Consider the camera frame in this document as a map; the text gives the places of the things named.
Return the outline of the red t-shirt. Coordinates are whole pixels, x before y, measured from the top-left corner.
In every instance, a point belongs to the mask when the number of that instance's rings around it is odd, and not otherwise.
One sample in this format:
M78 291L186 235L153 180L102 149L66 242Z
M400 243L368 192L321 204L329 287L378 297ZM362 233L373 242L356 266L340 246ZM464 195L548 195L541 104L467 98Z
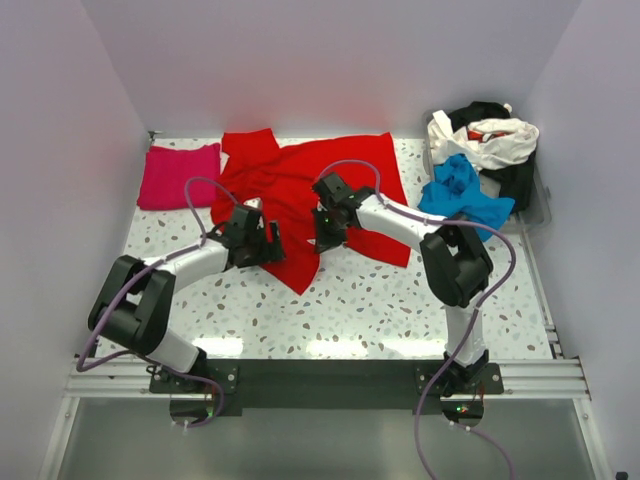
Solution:
M319 269L320 257L309 242L315 237L312 211L323 199L318 180L333 173L353 192L374 188L407 205L392 135L355 135L281 146L272 130L225 133L221 149L228 155L219 183L236 200L262 200L266 218L278 222L285 254L263 268L301 295Z

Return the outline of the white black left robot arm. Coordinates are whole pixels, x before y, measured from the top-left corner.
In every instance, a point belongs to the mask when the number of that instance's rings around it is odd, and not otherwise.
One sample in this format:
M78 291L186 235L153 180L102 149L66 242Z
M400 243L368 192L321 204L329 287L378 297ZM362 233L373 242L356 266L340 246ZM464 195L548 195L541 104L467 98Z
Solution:
M284 259L278 222L237 205L229 220L181 250L119 257L89 314L91 339L104 337L174 374L207 378L207 354L169 327L174 294L211 275Z

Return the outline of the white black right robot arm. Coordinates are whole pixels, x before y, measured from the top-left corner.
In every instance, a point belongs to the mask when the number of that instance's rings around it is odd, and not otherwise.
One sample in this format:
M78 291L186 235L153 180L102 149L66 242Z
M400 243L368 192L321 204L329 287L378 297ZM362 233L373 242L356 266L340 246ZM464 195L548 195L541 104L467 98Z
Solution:
M336 173L318 179L312 190L316 251L348 240L351 230L381 234L418 252L427 284L445 306L447 343L444 376L469 382L488 363L478 305L488 287L493 263L473 227L413 210L372 187L351 188Z

